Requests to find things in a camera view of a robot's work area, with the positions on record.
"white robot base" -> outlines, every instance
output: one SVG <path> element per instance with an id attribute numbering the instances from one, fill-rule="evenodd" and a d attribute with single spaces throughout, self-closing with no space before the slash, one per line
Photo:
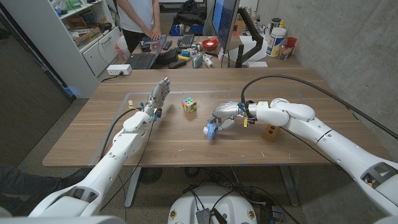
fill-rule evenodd
<path id="1" fill-rule="evenodd" d="M 231 190 L 226 187 L 205 186 L 195 188 L 193 191 L 198 195 L 204 207 L 211 210 L 216 201 Z M 197 202 L 199 210 L 203 210 L 199 200 L 197 200 Z M 222 216 L 226 217 L 227 223 L 257 223 L 256 215 L 251 204 L 236 192 L 230 193 L 221 199 L 217 203 L 216 209 Z M 198 223 L 196 212 L 197 203 L 195 201 L 195 196 L 193 196 L 191 192 L 187 192 L 172 205 L 167 223 Z M 211 221 L 212 223 L 218 223 L 215 216 L 211 217 Z"/>

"wooden table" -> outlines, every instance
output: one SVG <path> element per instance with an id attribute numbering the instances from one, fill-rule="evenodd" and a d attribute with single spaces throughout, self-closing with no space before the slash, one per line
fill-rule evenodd
<path id="1" fill-rule="evenodd" d="M 207 141 L 202 133 L 210 114 L 221 102 L 240 100 L 242 87 L 267 74 L 282 74 L 302 78 L 328 91 L 330 87 L 311 68 L 230 68 L 196 69 L 187 73 L 176 70 L 137 70 L 131 75 L 100 85 L 71 125 L 43 160 L 49 167 L 86 167 L 96 164 L 104 135 L 112 120 L 128 109 L 126 100 L 134 106 L 146 101 L 153 86 L 169 77 L 171 93 L 167 96 L 162 117 L 154 123 L 142 167 L 183 166 L 266 166 L 327 164 L 324 158 L 280 131 L 273 143 L 261 138 L 266 124 L 243 127 L 237 119 L 230 131 L 216 133 Z M 197 112 L 186 114 L 181 101 L 192 97 Z M 286 98 L 293 103 L 311 106 L 319 119 L 365 150 L 390 159 L 388 153 L 371 133 L 344 106 L 313 88 L 291 80 L 268 78 L 254 83 L 246 92 L 246 100 L 271 101 Z M 122 128 L 125 116 L 115 125 L 111 138 Z M 142 151 L 131 157 L 127 166 L 134 166 Z"/>

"table leg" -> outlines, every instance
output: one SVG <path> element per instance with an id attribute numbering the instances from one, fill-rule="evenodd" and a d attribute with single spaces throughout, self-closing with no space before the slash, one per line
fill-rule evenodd
<path id="1" fill-rule="evenodd" d="M 294 188 L 292 174 L 290 173 L 290 169 L 288 166 L 279 166 L 280 173 L 282 174 L 282 178 L 284 180 L 287 193 L 290 197 L 290 202 L 294 207 L 300 205 L 299 198 L 297 197 L 296 189 Z"/>
<path id="2" fill-rule="evenodd" d="M 130 178 L 129 189 L 127 190 L 126 201 L 124 201 L 124 206 L 126 208 L 132 207 L 132 202 L 134 201 L 134 196 L 138 187 L 139 174 L 141 173 L 141 168 L 138 167 L 137 171 L 133 173 Z"/>

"person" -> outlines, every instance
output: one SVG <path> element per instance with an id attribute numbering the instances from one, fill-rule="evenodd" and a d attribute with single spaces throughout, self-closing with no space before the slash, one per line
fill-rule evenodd
<path id="1" fill-rule="evenodd" d="M 0 164 L 0 207 L 13 216 L 26 216 L 49 194 L 82 181 L 90 168 L 80 169 L 68 177 L 42 177 Z"/>
<path id="2" fill-rule="evenodd" d="M 130 53 L 143 36 L 152 40 L 161 36 L 158 0 L 117 0 L 120 26 Z"/>

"keyboard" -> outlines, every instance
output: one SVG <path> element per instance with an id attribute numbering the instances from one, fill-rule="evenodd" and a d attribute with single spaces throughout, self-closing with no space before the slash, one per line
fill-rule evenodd
<path id="1" fill-rule="evenodd" d="M 155 57 L 154 54 L 132 54 L 127 59 L 126 64 L 130 64 L 133 70 L 150 69 Z"/>
<path id="2" fill-rule="evenodd" d="M 178 43 L 178 47 L 181 49 L 188 49 L 191 47 L 193 43 L 193 34 L 184 34 L 182 40 Z"/>
<path id="3" fill-rule="evenodd" d="M 168 40 L 168 41 L 166 42 L 166 44 L 164 44 L 163 50 L 168 50 L 168 49 L 170 48 L 171 45 L 172 45 L 172 41 L 171 41 L 171 40 Z"/>

